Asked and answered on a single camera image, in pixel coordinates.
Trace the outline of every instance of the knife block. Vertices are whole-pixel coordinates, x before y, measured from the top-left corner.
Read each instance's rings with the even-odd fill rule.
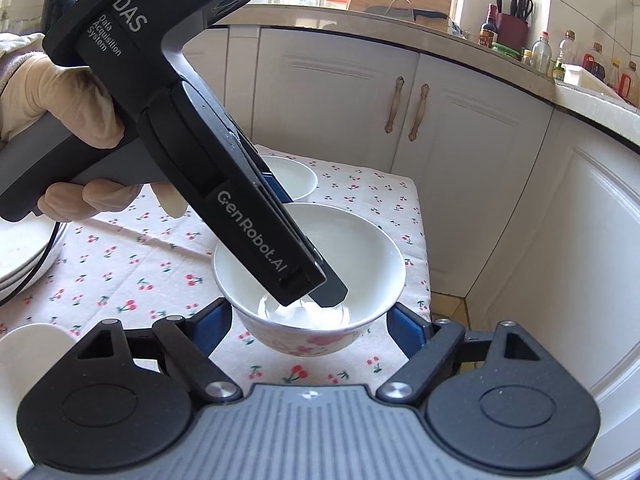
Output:
[[[521,53],[529,33],[527,22],[510,14],[500,13],[495,18],[495,25],[498,27],[498,43]]]

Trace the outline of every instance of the countertop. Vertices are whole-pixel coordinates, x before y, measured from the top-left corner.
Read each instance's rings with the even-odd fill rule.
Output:
[[[507,56],[432,28],[375,14],[323,7],[249,4],[217,25],[326,30],[450,59],[587,118],[640,148],[640,112],[603,94],[557,83]]]

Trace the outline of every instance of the plastic bottle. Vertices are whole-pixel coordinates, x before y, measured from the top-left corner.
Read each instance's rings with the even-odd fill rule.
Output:
[[[611,70],[607,72],[605,83],[615,92],[620,88],[620,60],[617,57],[611,62]]]
[[[640,94],[640,80],[636,73],[636,64],[629,61],[628,68],[622,71],[620,76],[620,86],[618,87],[618,95],[627,103],[638,108],[638,96]]]
[[[495,5],[489,6],[489,11],[486,14],[486,22],[480,27],[480,41],[479,44],[487,48],[491,48],[492,44],[498,42],[498,27],[495,25],[495,16],[498,12],[498,7]]]
[[[531,67],[539,72],[547,75],[551,63],[553,53],[551,52],[551,46],[549,45],[549,34],[543,31],[540,34],[540,39],[533,44],[531,49]]]
[[[599,43],[593,44],[593,49],[584,55],[582,60],[582,68],[587,72],[592,73],[600,81],[604,81],[604,57],[602,56],[602,45]]]
[[[575,57],[575,32],[568,30],[564,34],[564,40],[560,42],[560,55],[558,56],[558,59],[562,59],[562,64],[572,65],[576,62]]]

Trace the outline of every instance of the hand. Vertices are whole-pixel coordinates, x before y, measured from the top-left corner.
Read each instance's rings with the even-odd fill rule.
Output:
[[[94,148],[114,148],[124,134],[110,94],[89,68],[59,67],[40,52],[9,79],[0,96],[0,110],[2,140],[10,141],[46,111]],[[185,213],[187,203],[174,186],[156,183],[151,187],[168,215],[179,218]],[[99,212],[122,211],[141,188],[101,179],[86,186],[60,182],[49,186],[38,208],[55,221],[83,220]]]

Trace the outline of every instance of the cabinet door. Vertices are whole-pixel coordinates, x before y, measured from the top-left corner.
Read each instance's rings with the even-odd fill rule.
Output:
[[[515,208],[551,111],[505,83],[420,56],[392,173],[418,188],[435,292],[468,293]]]
[[[372,41],[263,29],[252,140],[389,171],[417,61],[415,52]]]
[[[227,28],[208,28],[189,41],[182,52],[193,69],[224,104]]]
[[[640,155],[556,110],[467,303],[476,330],[516,320],[591,391],[601,479],[640,466],[639,301]]]

